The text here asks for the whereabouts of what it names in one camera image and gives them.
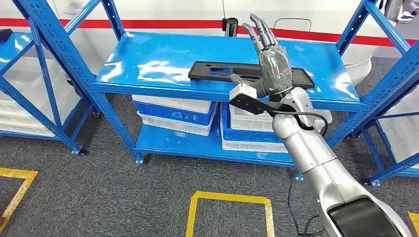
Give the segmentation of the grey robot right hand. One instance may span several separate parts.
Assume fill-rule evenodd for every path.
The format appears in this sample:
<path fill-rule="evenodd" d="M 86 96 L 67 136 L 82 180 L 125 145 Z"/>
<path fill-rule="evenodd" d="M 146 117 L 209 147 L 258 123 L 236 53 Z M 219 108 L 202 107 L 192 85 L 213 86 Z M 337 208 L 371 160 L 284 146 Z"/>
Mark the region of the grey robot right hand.
<path fill-rule="evenodd" d="M 243 27 L 253 41 L 258 54 L 261 78 L 248 82 L 237 74 L 231 74 L 231 81 L 235 85 L 244 83 L 255 88 L 258 98 L 291 90 L 293 87 L 292 68 L 285 48 L 279 45 L 264 20 L 253 13 L 250 14 L 250 19 L 255 23 L 257 31 L 247 23 L 243 23 Z"/>

